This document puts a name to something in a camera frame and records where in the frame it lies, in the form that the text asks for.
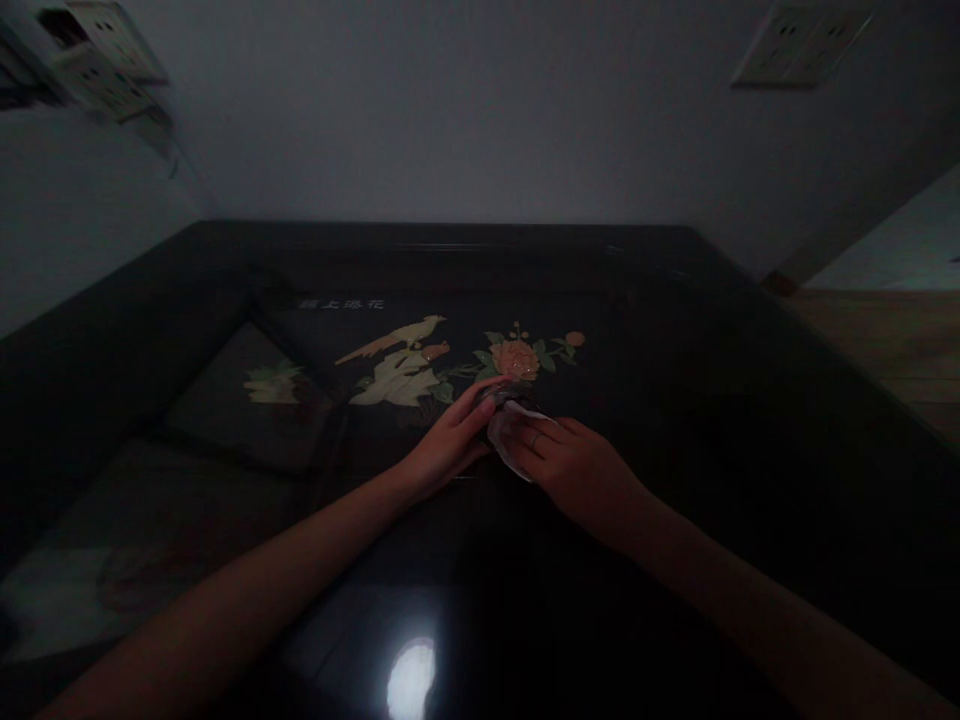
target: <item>wall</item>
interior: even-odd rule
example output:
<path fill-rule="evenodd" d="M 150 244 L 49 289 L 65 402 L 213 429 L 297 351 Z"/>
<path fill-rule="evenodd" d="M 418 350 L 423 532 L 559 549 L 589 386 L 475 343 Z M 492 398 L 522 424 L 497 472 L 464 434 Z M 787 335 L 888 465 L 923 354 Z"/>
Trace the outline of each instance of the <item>wall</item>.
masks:
<path fill-rule="evenodd" d="M 955 0 L 868 0 L 814 92 L 729 88 L 771 0 L 122 4 L 221 217 L 687 224 L 755 277 L 960 96 Z"/>
<path fill-rule="evenodd" d="M 169 173 L 126 128 L 0 114 L 0 337 L 200 219 Z"/>
<path fill-rule="evenodd" d="M 888 217 L 805 287 L 960 290 L 960 165 Z"/>

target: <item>electrical outlet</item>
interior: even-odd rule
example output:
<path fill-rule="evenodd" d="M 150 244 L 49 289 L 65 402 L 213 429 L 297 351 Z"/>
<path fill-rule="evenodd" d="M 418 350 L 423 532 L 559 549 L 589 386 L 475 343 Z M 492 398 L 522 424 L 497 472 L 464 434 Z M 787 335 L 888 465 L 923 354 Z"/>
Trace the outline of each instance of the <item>electrical outlet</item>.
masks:
<path fill-rule="evenodd" d="M 828 9 L 810 33 L 783 81 L 807 86 L 821 83 L 860 37 L 871 17 L 871 10 Z"/>
<path fill-rule="evenodd" d="M 60 53 L 50 67 L 64 87 L 117 122 L 155 105 L 133 78 L 114 68 L 90 43 Z"/>
<path fill-rule="evenodd" d="M 734 74 L 733 86 L 781 83 L 823 14 L 821 7 L 774 7 Z"/>
<path fill-rule="evenodd" d="M 166 82 L 166 73 L 123 8 L 101 2 L 68 2 L 67 7 L 115 68 L 135 80 Z"/>

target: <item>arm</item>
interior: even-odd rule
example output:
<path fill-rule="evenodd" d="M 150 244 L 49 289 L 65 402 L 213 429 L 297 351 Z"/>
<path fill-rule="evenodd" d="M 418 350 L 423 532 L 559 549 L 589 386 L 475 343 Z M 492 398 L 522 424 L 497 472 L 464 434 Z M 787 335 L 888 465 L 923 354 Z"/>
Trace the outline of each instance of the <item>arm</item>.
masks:
<path fill-rule="evenodd" d="M 175 718 L 212 700 L 394 520 L 488 452 L 473 440 L 493 402 L 479 383 L 398 465 L 181 596 L 38 718 Z"/>
<path fill-rule="evenodd" d="M 660 502 L 603 437 L 575 420 L 560 423 L 533 421 L 508 440 L 527 474 L 574 522 L 709 618 L 803 717 L 960 716 L 916 677 Z"/>

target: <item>wooden floor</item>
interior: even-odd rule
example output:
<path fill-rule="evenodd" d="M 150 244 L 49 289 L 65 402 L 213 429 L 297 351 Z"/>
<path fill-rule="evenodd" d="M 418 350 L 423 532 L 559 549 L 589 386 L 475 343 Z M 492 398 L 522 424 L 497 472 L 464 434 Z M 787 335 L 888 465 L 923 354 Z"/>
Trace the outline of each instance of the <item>wooden floor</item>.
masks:
<path fill-rule="evenodd" d="M 960 450 L 960 292 L 801 290 L 784 302 Z"/>

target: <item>black lacquered table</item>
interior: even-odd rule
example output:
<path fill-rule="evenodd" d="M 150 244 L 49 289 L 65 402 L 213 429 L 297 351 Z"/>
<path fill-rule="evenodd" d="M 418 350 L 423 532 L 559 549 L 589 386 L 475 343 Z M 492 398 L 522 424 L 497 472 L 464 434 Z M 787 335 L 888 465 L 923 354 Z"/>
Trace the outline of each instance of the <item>black lacquered table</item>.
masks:
<path fill-rule="evenodd" d="M 508 354 L 545 412 L 958 699 L 956 456 L 693 231 L 201 223 L 0 348 L 11 715 L 403 457 Z M 402 716 L 427 686 L 437 717 L 790 714 L 495 458 L 391 528 L 221 710 Z"/>

